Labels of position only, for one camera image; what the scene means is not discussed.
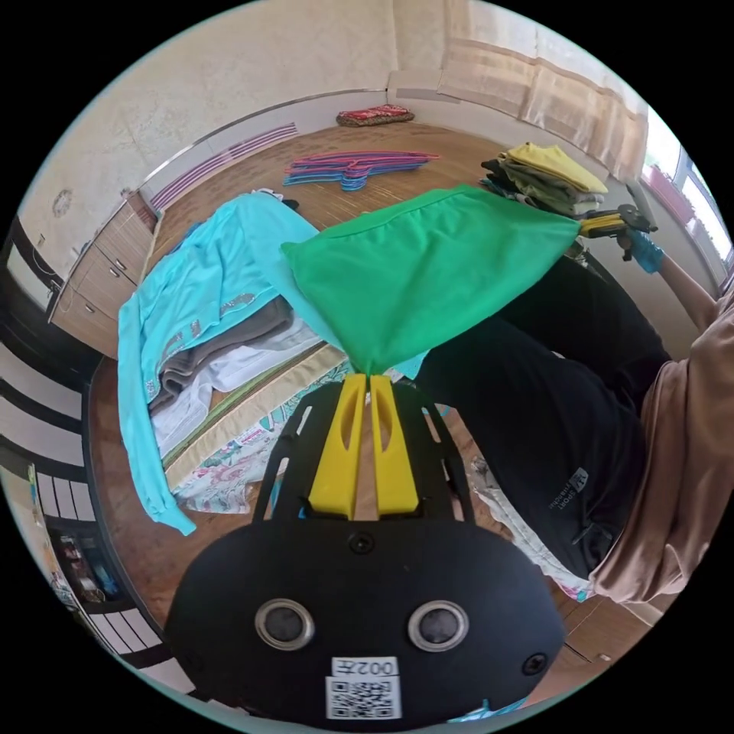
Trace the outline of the person's right hand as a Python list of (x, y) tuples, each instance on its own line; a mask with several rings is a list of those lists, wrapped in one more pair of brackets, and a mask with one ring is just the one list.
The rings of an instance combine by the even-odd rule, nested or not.
[(665, 253), (654, 243), (649, 234), (637, 229), (628, 229), (619, 241), (625, 261), (636, 261), (648, 274), (660, 272)]

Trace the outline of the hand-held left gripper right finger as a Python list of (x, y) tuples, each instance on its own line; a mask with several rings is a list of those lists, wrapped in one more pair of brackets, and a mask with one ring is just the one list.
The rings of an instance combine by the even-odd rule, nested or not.
[(379, 515), (411, 515), (419, 498), (388, 376), (369, 379), (375, 491)]

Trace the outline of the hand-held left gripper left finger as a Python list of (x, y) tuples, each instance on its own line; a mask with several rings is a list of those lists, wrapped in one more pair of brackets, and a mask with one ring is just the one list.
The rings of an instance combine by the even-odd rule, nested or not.
[(348, 521), (354, 518), (364, 410), (365, 376), (347, 375), (328, 423), (308, 497), (316, 513)]

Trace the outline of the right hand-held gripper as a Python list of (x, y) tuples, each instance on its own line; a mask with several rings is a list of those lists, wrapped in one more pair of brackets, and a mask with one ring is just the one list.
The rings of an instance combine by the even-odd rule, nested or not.
[(620, 239), (628, 229), (637, 229), (650, 235), (657, 231), (657, 225), (645, 216), (635, 205), (622, 204), (617, 210), (594, 212), (582, 220), (581, 236), (585, 238), (615, 238), (622, 249)]

